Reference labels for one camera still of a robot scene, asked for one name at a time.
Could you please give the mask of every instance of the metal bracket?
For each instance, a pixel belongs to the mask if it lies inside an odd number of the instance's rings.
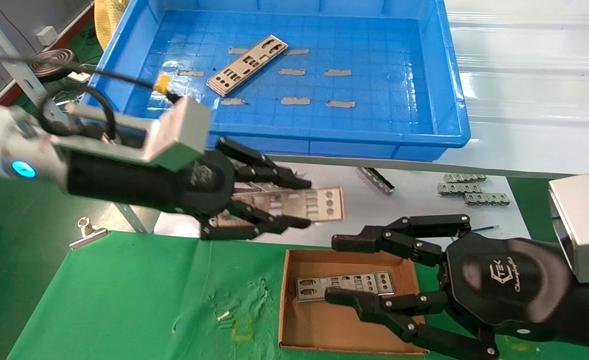
[[[377,271],[333,276],[300,277],[296,280],[296,298],[301,302],[324,300],[326,288],[356,290],[379,296],[395,293],[395,287],[393,287],[390,273],[388,271]]]

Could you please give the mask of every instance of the blue led light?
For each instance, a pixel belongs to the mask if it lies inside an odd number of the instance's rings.
[[[19,175],[22,178],[31,179],[37,176],[35,168],[32,167],[31,164],[21,160],[16,160],[12,162],[12,170],[15,171],[16,175]]]

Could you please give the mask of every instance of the metal clip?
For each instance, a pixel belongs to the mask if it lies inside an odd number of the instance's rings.
[[[70,250],[79,249],[86,244],[95,242],[108,234],[107,228],[97,228],[91,223],[89,217],[82,217],[77,221],[77,226],[81,230],[81,239],[69,244]]]

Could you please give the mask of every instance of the logo on robotic hand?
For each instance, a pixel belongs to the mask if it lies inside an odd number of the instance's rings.
[[[502,264],[501,260],[493,260],[490,264],[490,277],[494,280],[505,284],[512,279],[515,280],[514,291],[521,291],[521,280],[519,278],[519,271],[517,271],[517,264],[515,264],[512,257],[507,257],[508,264]]]

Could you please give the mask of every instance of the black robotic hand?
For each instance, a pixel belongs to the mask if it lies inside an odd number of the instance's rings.
[[[579,283],[557,244],[489,239],[470,232],[465,214],[403,217],[335,235],[336,251],[386,251],[439,266],[439,291],[381,297],[329,287],[328,303],[352,306],[363,322],[382,324],[402,341],[459,360],[496,359],[495,334],[589,347],[589,284]],[[420,238],[454,237],[446,248]],[[473,337],[417,323],[445,311]]]
[[[234,166],[231,159],[239,165]],[[202,239],[254,239],[263,233],[281,234],[287,228],[304,229],[311,224],[307,218],[273,216],[231,198],[235,182],[274,183],[288,189],[310,189],[312,183],[226,137],[219,139],[215,150],[205,151],[179,171],[80,152],[70,154],[68,166],[70,194],[191,215],[201,223]],[[210,226],[210,219],[224,210],[253,226]]]

